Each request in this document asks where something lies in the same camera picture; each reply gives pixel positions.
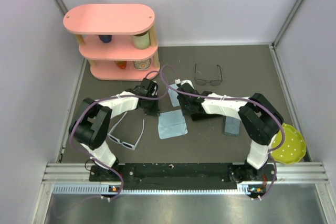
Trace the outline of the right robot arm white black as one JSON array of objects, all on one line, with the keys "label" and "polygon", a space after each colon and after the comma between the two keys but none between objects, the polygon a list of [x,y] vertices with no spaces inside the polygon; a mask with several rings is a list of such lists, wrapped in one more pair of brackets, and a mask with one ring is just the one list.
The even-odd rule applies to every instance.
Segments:
[{"label": "right robot arm white black", "polygon": [[177,81],[176,85],[183,115],[194,121],[224,116],[242,122],[251,139],[250,150],[244,167],[231,171],[232,180],[242,182],[262,176],[276,135],[281,133],[281,144],[285,140],[283,117],[265,96],[255,93],[251,97],[235,98],[210,91],[200,94],[189,80]]}]

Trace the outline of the dark blue cup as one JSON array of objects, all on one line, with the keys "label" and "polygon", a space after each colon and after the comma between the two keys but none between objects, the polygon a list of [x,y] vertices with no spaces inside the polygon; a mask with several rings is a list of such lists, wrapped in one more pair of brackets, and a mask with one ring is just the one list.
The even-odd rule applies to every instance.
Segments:
[{"label": "dark blue cup", "polygon": [[105,44],[110,43],[112,41],[112,35],[99,35],[98,37]]}]

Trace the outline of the light blue cleaning cloth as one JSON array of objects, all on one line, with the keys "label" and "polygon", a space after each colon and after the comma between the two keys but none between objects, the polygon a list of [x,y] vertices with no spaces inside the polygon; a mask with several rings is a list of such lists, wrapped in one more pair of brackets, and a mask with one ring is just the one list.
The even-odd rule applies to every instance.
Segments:
[{"label": "light blue cleaning cloth", "polygon": [[161,113],[158,121],[158,133],[161,140],[187,134],[187,125],[182,110]]},{"label": "light blue cleaning cloth", "polygon": [[[178,86],[176,84],[171,84],[170,85],[171,88],[177,90]],[[168,88],[168,93],[169,93],[169,97],[170,97],[170,101],[173,107],[178,107],[180,106],[179,100],[177,98],[178,93],[170,88]]]}]

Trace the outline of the orange red small cup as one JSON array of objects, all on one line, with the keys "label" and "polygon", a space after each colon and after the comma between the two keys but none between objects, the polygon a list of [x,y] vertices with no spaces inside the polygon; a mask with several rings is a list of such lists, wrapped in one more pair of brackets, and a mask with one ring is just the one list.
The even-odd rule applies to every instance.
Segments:
[{"label": "orange red small cup", "polygon": [[114,62],[119,69],[125,69],[127,67],[127,61],[115,61]]}]

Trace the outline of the pink three-tier wooden shelf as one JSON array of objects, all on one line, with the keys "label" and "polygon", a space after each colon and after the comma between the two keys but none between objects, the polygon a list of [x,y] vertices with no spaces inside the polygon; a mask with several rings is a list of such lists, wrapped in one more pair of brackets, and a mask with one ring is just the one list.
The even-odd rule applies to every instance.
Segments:
[{"label": "pink three-tier wooden shelf", "polygon": [[[158,75],[160,62],[155,29],[155,13],[143,4],[83,4],[70,9],[63,19],[64,27],[75,35],[81,55],[88,60],[91,74],[100,80],[140,81]],[[135,48],[133,35],[149,32],[151,45]],[[103,43],[99,35],[112,35]],[[151,58],[149,69],[137,70],[133,62]],[[115,61],[127,61],[119,69]]]}]

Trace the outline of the yellow green dotted plate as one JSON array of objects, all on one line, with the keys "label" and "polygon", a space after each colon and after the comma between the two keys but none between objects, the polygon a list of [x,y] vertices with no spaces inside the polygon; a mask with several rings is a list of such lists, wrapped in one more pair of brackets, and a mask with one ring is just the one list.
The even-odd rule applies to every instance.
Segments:
[{"label": "yellow green dotted plate", "polygon": [[306,142],[302,134],[290,124],[283,123],[285,141],[282,146],[271,152],[273,159],[282,164],[300,162],[306,154]]}]

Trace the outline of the patterned ceramic bowl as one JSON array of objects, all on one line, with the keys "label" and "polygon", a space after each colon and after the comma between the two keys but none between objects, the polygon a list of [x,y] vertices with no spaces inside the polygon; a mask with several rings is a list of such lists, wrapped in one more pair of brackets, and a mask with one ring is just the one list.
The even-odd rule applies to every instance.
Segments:
[{"label": "patterned ceramic bowl", "polygon": [[141,71],[145,71],[147,69],[149,69],[150,65],[151,65],[151,58],[149,59],[146,59],[146,60],[139,60],[139,61],[134,61],[133,64],[134,64],[134,67],[137,69],[137,70],[141,70]]}]

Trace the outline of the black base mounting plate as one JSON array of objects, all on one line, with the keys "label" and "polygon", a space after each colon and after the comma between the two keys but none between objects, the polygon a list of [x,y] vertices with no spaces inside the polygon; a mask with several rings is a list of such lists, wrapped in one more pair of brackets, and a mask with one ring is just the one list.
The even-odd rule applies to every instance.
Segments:
[{"label": "black base mounting plate", "polygon": [[272,164],[260,170],[245,163],[126,163],[114,169],[128,190],[235,189],[241,182],[262,186],[276,177]]}]

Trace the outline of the black glasses case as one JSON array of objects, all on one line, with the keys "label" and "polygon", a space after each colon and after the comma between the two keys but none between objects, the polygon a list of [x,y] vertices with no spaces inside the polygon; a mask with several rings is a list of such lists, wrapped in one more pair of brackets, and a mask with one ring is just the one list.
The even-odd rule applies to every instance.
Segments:
[{"label": "black glasses case", "polygon": [[206,120],[209,118],[209,114],[203,114],[203,113],[194,113],[191,115],[192,121],[201,121]]}]

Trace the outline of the cream cylindrical jar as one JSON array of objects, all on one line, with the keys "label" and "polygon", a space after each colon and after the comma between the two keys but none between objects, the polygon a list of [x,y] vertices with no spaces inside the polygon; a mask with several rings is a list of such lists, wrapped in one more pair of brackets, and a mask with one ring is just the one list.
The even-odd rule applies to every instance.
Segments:
[{"label": "cream cylindrical jar", "polygon": [[132,40],[135,48],[137,49],[147,49],[151,45],[148,31],[141,34],[133,35]]}]

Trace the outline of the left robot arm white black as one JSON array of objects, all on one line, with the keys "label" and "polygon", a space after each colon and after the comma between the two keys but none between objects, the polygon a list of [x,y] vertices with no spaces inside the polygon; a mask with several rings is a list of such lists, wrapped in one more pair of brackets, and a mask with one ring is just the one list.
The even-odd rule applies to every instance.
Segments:
[{"label": "left robot arm white black", "polygon": [[107,180],[121,180],[118,158],[112,153],[106,142],[112,118],[128,112],[142,109],[145,116],[158,117],[159,85],[144,78],[133,89],[111,97],[93,100],[84,99],[75,113],[69,127],[69,144],[75,147],[77,141],[81,147],[78,151],[88,155],[94,164],[101,168],[101,174]]}]

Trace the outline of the white frame sunglasses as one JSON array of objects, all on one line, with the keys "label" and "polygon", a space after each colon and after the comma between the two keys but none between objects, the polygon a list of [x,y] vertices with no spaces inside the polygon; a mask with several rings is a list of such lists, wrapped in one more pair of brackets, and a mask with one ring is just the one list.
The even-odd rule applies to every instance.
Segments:
[{"label": "white frame sunglasses", "polygon": [[124,112],[121,118],[109,130],[107,137],[112,142],[135,151],[144,133],[145,119],[142,120],[141,127],[134,127],[131,123],[122,123],[126,115],[127,112]]}]

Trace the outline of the blue grey glasses case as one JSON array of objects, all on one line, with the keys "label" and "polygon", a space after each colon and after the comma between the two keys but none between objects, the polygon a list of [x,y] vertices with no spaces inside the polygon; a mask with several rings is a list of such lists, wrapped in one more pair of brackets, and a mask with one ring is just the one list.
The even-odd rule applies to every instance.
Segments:
[{"label": "blue grey glasses case", "polygon": [[224,123],[224,134],[238,136],[240,132],[240,120],[233,117],[226,117]]}]

